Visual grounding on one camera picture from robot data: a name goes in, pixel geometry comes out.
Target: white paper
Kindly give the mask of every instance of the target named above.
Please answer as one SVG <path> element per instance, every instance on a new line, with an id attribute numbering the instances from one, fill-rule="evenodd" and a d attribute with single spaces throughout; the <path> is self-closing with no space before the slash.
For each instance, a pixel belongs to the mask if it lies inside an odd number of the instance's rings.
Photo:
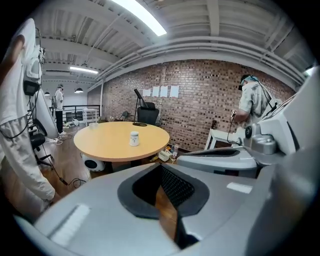
<path id="1" fill-rule="evenodd" d="M 160 86 L 154 86 L 152 89 L 152 97 L 159 97 Z"/>
<path id="2" fill-rule="evenodd" d="M 161 86 L 160 97 L 168 97 L 168 86 Z"/>
<path id="3" fill-rule="evenodd" d="M 228 189 L 250 194 L 252 186 L 231 182 L 226 186 Z"/>
<path id="4" fill-rule="evenodd" d="M 143 89 L 142 96 L 150 96 L 151 95 L 151 89 Z"/>
<path id="5" fill-rule="evenodd" d="M 179 85 L 171 85 L 170 97 L 178 98 Z"/>

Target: cup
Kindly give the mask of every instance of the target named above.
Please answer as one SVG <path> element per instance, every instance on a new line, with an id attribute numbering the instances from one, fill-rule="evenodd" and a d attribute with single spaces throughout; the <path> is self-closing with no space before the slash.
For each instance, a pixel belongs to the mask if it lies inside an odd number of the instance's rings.
<path id="1" fill-rule="evenodd" d="M 138 146 L 139 145 L 139 132 L 137 131 L 132 131 L 130 133 L 130 142 L 129 142 L 130 146 Z"/>
<path id="2" fill-rule="evenodd" d="M 89 127 L 91 130 L 94 130 L 98 127 L 98 123 L 97 122 L 92 122 L 92 123 L 89 123 Z"/>

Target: hand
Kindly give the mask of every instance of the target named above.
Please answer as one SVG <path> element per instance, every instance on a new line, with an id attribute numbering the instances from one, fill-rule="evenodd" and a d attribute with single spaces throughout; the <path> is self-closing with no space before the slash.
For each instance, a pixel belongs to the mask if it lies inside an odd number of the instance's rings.
<path id="1" fill-rule="evenodd" d="M 60 199 L 61 199 L 61 196 L 60 196 L 57 192 L 55 192 L 55 193 L 54 193 L 54 197 L 53 197 L 53 199 L 52 199 L 52 201 L 51 201 L 51 205 L 55 204 L 55 203 L 58 202 Z"/>

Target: white wall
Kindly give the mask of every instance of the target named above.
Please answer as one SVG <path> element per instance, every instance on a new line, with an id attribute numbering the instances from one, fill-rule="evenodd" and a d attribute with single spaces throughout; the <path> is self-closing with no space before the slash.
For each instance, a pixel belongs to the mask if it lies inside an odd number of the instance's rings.
<path id="1" fill-rule="evenodd" d="M 66 81 L 43 81 L 42 90 L 43 92 L 49 92 L 50 96 L 46 96 L 47 104 L 51 107 L 51 98 L 57 89 L 58 84 L 63 84 L 63 94 L 65 106 L 67 105 L 87 105 L 87 89 L 88 84 L 66 82 Z M 83 93 L 75 93 L 75 90 L 81 88 Z"/>

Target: ceiling light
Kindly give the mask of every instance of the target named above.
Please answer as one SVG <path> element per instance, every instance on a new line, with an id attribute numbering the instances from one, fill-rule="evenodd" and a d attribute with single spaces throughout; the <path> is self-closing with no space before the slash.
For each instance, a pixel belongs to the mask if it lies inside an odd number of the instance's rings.
<path id="1" fill-rule="evenodd" d="M 84 90 L 82 90 L 81 88 L 78 88 L 74 91 L 75 94 L 80 94 L 80 93 L 83 93 Z"/>
<path id="2" fill-rule="evenodd" d="M 315 68 L 316 68 L 316 67 L 314 67 L 314 66 L 307 68 L 307 69 L 304 71 L 304 74 L 305 74 L 306 76 L 311 76 L 312 73 L 315 71 Z"/>
<path id="3" fill-rule="evenodd" d="M 77 70 L 77 71 L 83 71 L 83 72 L 98 74 L 98 71 L 87 69 L 87 68 L 82 68 L 82 67 L 77 67 L 77 66 L 71 66 L 70 70 Z"/>
<path id="4" fill-rule="evenodd" d="M 165 29 L 140 3 L 135 0 L 111 0 L 144 22 L 158 37 L 166 34 Z"/>

